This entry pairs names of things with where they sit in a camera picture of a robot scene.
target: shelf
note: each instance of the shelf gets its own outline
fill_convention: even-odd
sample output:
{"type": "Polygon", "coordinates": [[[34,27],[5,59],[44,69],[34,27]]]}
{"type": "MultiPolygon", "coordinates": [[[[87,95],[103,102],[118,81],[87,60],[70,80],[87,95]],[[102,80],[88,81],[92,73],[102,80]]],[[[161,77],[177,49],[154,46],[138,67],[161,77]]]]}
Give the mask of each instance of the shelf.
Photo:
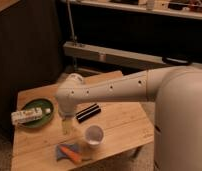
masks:
{"type": "Polygon", "coordinates": [[[130,12],[142,12],[142,13],[150,13],[150,14],[158,14],[165,16],[174,16],[174,17],[182,17],[189,19],[197,19],[202,20],[202,13],[199,12],[189,12],[189,11],[178,11],[172,9],[165,9],[166,7],[160,7],[163,1],[156,1],[154,8],[152,10],[146,9],[146,5],[129,5],[129,4],[121,4],[121,3],[112,3],[107,0],[70,0],[72,4],[85,5],[85,6],[94,6],[115,10],[123,10],[130,12]]]}

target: dark wall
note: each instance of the dark wall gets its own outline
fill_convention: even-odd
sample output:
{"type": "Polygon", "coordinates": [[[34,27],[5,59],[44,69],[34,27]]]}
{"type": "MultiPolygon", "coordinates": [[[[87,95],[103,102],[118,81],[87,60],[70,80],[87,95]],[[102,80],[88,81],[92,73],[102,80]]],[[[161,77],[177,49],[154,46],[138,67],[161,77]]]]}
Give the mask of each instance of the dark wall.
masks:
{"type": "Polygon", "coordinates": [[[60,37],[53,0],[21,0],[0,12],[0,131],[7,136],[18,91],[51,84],[60,74],[60,37]]]}
{"type": "MultiPolygon", "coordinates": [[[[61,5],[60,23],[67,25],[61,5]]],[[[71,5],[75,33],[81,43],[112,47],[202,63],[202,21],[138,12],[71,5]]],[[[70,32],[63,30],[64,39],[70,32]]]]}

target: floor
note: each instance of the floor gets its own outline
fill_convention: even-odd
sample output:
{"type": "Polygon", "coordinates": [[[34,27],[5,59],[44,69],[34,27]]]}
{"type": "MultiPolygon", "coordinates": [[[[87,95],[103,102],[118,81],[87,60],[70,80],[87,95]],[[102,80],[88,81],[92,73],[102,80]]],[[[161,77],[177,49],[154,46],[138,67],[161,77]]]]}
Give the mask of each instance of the floor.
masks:
{"type": "MultiPolygon", "coordinates": [[[[58,81],[63,81],[66,76],[67,74],[62,74],[58,81]]],[[[154,103],[143,102],[141,105],[153,123],[154,103]]],[[[131,150],[97,163],[75,169],[75,171],[153,171],[153,151],[153,143],[149,143],[141,148],[136,158],[132,158],[134,150],[131,150]]],[[[0,136],[0,171],[10,171],[11,158],[12,144],[7,139],[0,136]]]]}

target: black hole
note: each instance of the black hole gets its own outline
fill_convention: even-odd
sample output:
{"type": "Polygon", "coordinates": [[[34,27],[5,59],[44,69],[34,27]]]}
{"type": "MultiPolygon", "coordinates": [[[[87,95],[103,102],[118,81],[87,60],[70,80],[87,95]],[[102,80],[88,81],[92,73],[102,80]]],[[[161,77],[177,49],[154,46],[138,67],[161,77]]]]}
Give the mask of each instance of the black hole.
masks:
{"type": "Polygon", "coordinates": [[[159,132],[159,133],[161,133],[161,130],[160,130],[160,128],[158,127],[158,126],[154,126],[155,127],[155,130],[157,131],[157,132],[159,132]]]}

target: wall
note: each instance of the wall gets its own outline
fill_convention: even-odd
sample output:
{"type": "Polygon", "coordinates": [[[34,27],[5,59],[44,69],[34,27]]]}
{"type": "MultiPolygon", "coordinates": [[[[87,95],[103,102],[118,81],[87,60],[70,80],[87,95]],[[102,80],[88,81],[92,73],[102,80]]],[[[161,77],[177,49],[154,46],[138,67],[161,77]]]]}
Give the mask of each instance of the wall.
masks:
{"type": "Polygon", "coordinates": [[[53,83],[63,69],[53,0],[21,0],[0,12],[0,131],[12,137],[10,113],[20,90],[53,83]]]}

